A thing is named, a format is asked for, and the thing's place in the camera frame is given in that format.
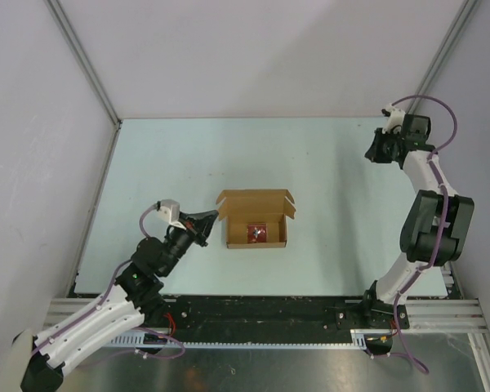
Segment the small red packet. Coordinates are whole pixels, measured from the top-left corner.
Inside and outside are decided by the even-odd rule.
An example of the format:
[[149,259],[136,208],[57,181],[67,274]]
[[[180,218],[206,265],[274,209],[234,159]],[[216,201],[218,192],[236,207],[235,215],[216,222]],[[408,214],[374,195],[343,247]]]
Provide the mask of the small red packet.
[[266,223],[252,223],[247,225],[248,243],[266,243],[268,239]]

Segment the brown cardboard box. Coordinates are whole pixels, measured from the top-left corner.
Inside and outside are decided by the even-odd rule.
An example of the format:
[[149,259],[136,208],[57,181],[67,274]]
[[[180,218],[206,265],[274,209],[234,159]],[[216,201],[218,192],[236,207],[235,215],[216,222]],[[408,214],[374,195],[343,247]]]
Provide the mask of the brown cardboard box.
[[[287,246],[287,219],[294,219],[295,200],[287,189],[224,189],[216,204],[225,222],[228,249],[267,249]],[[266,243],[248,243],[247,225],[266,223]]]

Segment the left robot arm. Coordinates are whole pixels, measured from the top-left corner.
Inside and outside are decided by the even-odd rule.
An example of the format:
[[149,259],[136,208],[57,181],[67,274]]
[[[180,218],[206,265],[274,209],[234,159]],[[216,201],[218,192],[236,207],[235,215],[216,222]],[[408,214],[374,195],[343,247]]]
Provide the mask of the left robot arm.
[[34,337],[21,390],[56,391],[75,368],[115,337],[163,320],[163,278],[192,245],[207,246],[218,212],[184,213],[172,200],[157,202],[147,212],[167,223],[164,238],[145,234],[131,257],[115,269],[104,292]]

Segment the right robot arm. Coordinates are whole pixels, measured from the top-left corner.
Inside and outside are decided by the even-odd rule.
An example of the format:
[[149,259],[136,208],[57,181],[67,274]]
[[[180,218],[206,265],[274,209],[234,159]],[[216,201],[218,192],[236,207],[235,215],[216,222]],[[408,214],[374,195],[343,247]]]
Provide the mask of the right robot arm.
[[438,150],[428,142],[430,118],[401,109],[382,113],[386,124],[375,130],[365,157],[372,163],[397,163],[416,197],[401,230],[398,259],[363,296],[360,317],[369,327],[398,317],[399,307],[425,272],[460,257],[474,213],[473,199],[449,184]]

